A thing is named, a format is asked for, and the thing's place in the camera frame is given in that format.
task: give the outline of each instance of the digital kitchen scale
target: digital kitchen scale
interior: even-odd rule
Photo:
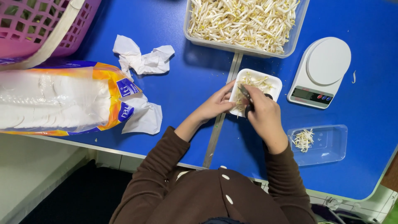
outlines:
[[[335,37],[313,42],[301,58],[287,100],[327,108],[335,97],[350,62],[351,51],[346,42]]]

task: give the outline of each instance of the person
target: person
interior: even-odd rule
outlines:
[[[258,88],[245,85],[256,109],[248,113],[248,120],[263,140],[269,194],[227,167],[188,172],[176,168],[198,128],[236,105],[228,102],[234,82],[214,93],[176,129],[167,128],[133,174],[110,224],[316,223],[281,125],[279,105]]]

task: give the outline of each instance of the plastic container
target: plastic container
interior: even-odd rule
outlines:
[[[58,21],[69,0],[2,0],[0,4],[0,58],[29,56],[37,52]],[[101,0],[85,0],[73,24],[52,56],[73,54],[81,44]]]
[[[302,130],[308,131],[312,128],[314,144],[306,153],[301,152],[295,147],[292,139]],[[290,141],[290,147],[294,153],[294,158],[299,166],[314,165],[321,163],[336,162],[344,159],[347,148],[347,126],[324,125],[308,128],[290,129],[287,131],[287,137]]]
[[[256,79],[261,79],[261,78],[264,78],[265,76],[268,76],[267,83],[271,84],[273,87],[268,92],[268,94],[271,95],[273,100],[276,102],[278,100],[279,94],[281,93],[281,90],[282,90],[282,81],[275,76],[267,75],[265,73],[257,72],[257,71],[251,70],[251,69],[242,69],[239,71],[239,73],[236,77],[236,82],[234,84],[234,87],[232,88],[232,93],[231,93],[231,97],[229,98],[229,102],[231,102],[231,101],[236,102],[238,100],[238,99],[236,99],[236,92],[239,91],[238,81],[242,80],[242,77],[246,76],[248,72],[250,73],[250,75],[253,78],[256,78]],[[233,115],[245,117],[244,111],[239,111],[239,110],[235,109],[235,110],[230,110],[229,112]]]
[[[286,58],[287,56],[290,56],[296,48],[297,40],[299,39],[298,37],[300,34],[302,24],[304,22],[305,13],[307,12],[309,3],[310,3],[310,0],[301,0],[300,4],[298,4],[298,6],[296,8],[296,26],[294,26],[293,29],[290,31],[289,42],[285,43],[285,45],[283,46],[283,50],[285,51],[285,53],[283,53],[283,54],[276,54],[276,53],[271,53],[271,52],[267,52],[267,51],[247,48],[247,47],[243,47],[240,45],[219,43],[216,41],[203,40],[203,39],[198,39],[198,38],[189,36],[189,33],[188,33],[189,20],[191,19],[190,11],[192,10],[191,0],[188,0],[188,3],[187,3],[187,11],[185,13],[185,21],[184,21],[184,35],[193,44],[200,45],[200,46],[211,47],[211,48],[216,48],[216,49],[220,49],[220,50],[224,50],[224,51],[242,53],[245,55],[251,55],[251,56],[262,57],[262,58],[268,58],[268,57]]]

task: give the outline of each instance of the brown sweater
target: brown sweater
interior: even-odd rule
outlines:
[[[314,224],[315,219],[290,147],[268,152],[269,194],[242,174],[190,171],[177,179],[175,165],[189,148],[172,127],[133,174],[110,224],[198,224],[230,217],[250,224]]]

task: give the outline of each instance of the pink basket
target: pink basket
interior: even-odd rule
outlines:
[[[101,0],[86,0],[51,56],[73,54],[81,44]],[[0,58],[34,54],[60,20],[69,0],[0,0]]]

